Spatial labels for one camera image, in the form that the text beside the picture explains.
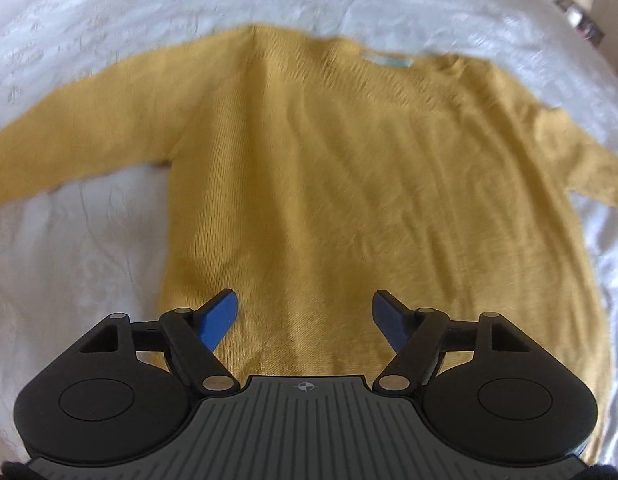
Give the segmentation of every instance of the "white bedsheet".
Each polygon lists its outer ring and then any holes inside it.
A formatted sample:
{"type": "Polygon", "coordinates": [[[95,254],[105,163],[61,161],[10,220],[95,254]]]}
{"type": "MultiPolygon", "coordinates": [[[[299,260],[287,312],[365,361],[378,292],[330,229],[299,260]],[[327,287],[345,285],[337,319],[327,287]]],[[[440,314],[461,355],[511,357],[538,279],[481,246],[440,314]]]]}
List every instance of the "white bedsheet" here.
{"type": "MultiPolygon", "coordinates": [[[[618,153],[618,81],[543,0],[40,0],[0,34],[0,128],[116,60],[251,22],[409,53],[495,60],[618,153]]],[[[618,466],[618,211],[574,196],[616,360],[602,461],[618,466]]],[[[20,388],[106,314],[151,319],[166,170],[142,166],[0,207],[0,461],[25,459],[20,388]]]]}

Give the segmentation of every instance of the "knit fabric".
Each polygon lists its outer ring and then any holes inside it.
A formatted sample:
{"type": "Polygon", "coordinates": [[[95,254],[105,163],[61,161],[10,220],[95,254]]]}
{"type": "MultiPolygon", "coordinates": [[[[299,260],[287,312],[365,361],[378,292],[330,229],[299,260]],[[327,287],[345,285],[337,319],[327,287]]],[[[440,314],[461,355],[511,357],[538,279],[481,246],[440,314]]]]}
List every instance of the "knit fabric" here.
{"type": "Polygon", "coordinates": [[[0,205],[168,162],[159,310],[233,288],[216,354],[240,380],[372,380],[393,356],[378,288],[452,319],[494,310],[593,391],[592,459],[610,343],[567,191],[618,206],[618,157],[490,62],[378,59],[247,27],[124,60],[0,132],[0,205]]]}

